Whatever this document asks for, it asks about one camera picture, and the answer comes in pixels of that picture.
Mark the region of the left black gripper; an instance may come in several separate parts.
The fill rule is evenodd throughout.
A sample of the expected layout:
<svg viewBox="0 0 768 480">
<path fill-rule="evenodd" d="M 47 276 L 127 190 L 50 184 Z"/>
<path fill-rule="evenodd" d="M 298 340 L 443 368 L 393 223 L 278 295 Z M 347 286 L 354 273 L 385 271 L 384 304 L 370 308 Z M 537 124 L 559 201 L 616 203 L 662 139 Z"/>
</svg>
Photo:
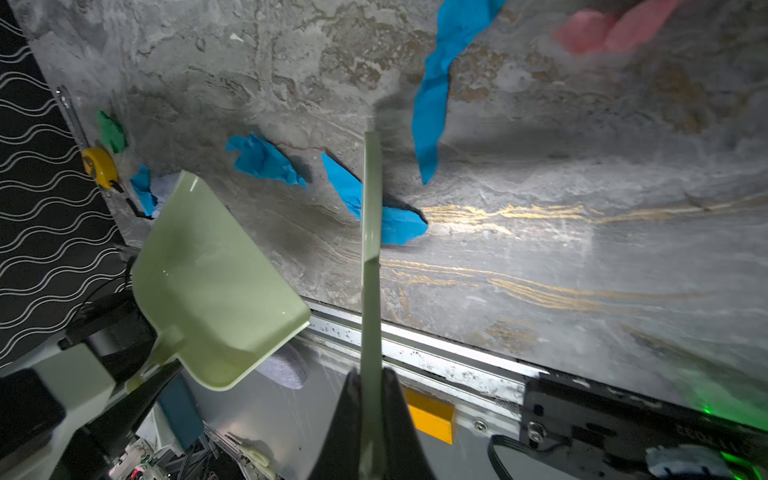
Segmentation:
<svg viewBox="0 0 768 480">
<path fill-rule="evenodd" d="M 157 334 L 131 292 L 79 307 L 64 333 L 1 370 L 1 476 L 105 479 L 179 361 L 141 375 Z"/>
</svg>

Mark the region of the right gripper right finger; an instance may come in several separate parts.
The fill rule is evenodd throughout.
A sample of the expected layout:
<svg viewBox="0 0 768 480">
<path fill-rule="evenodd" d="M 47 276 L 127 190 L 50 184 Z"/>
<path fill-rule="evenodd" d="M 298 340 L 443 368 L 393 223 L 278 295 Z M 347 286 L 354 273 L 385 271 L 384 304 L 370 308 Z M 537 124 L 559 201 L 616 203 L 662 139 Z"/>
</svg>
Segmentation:
<svg viewBox="0 0 768 480">
<path fill-rule="evenodd" d="M 435 480 L 396 373 L 382 371 L 381 384 L 385 472 L 388 480 Z"/>
</svg>

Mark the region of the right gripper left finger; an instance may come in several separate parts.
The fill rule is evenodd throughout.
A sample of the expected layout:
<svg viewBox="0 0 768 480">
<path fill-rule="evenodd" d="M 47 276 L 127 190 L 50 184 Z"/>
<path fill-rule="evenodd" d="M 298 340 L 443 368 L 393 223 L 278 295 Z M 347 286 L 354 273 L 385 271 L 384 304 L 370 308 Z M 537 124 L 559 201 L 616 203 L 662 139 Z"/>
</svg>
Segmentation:
<svg viewBox="0 0 768 480">
<path fill-rule="evenodd" d="M 357 480 L 359 478 L 362 401 L 357 370 L 346 376 L 328 433 L 309 480 Z"/>
</svg>

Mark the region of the pale green brush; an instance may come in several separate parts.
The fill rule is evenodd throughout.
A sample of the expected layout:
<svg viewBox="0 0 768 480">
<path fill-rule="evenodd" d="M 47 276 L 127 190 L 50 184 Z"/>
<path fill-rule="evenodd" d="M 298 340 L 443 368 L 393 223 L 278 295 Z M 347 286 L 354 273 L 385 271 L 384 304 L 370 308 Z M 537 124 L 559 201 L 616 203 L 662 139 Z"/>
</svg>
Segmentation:
<svg viewBox="0 0 768 480">
<path fill-rule="evenodd" d="M 382 340 L 380 249 L 383 209 L 383 165 L 378 133 L 364 136 L 362 182 L 362 345 L 360 476 L 382 479 L 386 450 L 382 404 Z"/>
</svg>

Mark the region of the pale green dustpan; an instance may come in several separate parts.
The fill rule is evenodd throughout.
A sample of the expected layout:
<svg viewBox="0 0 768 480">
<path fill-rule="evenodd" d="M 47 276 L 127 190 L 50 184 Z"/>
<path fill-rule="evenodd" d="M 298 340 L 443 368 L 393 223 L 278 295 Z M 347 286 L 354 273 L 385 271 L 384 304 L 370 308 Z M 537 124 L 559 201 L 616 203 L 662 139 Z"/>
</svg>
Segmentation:
<svg viewBox="0 0 768 480">
<path fill-rule="evenodd" d="M 156 333 L 132 388 L 179 361 L 201 386 L 229 390 L 309 324 L 308 305 L 191 172 L 180 173 L 131 277 Z"/>
</svg>

